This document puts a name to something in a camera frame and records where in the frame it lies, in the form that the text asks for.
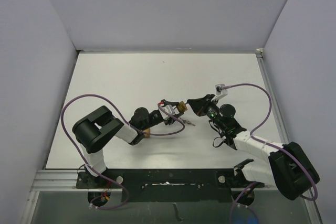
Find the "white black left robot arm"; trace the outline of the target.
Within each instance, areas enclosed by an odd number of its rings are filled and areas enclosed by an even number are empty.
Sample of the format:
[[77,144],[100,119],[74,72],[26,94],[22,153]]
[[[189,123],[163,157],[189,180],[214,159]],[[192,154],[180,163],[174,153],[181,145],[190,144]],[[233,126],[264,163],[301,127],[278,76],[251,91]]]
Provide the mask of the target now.
[[106,106],[94,110],[72,128],[76,140],[79,142],[84,157],[88,164],[86,171],[89,174],[88,182],[96,188],[105,185],[107,170],[104,162],[103,148],[113,138],[117,137],[130,145],[137,145],[145,138],[150,128],[164,123],[171,125],[175,119],[181,117],[187,111],[186,104],[181,102],[169,102],[162,100],[157,109],[149,112],[144,107],[137,108],[128,123],[115,117]]

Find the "small brass padlock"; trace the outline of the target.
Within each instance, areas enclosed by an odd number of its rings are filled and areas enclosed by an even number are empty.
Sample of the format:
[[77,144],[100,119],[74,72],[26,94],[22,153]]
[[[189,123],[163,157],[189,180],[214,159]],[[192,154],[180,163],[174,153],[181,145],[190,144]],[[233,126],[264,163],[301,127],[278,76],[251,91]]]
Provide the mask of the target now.
[[177,104],[176,108],[177,108],[177,110],[178,110],[180,113],[184,113],[184,112],[187,111],[187,106],[186,106],[186,104],[185,104],[183,101],[179,102],[179,103]]

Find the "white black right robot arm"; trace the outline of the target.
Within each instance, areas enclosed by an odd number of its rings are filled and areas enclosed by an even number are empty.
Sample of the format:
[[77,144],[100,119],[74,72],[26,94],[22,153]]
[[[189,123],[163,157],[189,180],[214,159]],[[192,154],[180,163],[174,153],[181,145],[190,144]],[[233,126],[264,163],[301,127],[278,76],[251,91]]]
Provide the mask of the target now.
[[289,200],[302,196],[310,188],[316,189],[319,175],[301,146],[295,142],[281,144],[254,136],[234,118],[236,110],[230,104],[217,105],[213,94],[188,99],[193,112],[206,116],[219,134],[222,144],[246,152],[264,162],[246,159],[234,166],[234,182],[241,187],[251,182],[276,187]]

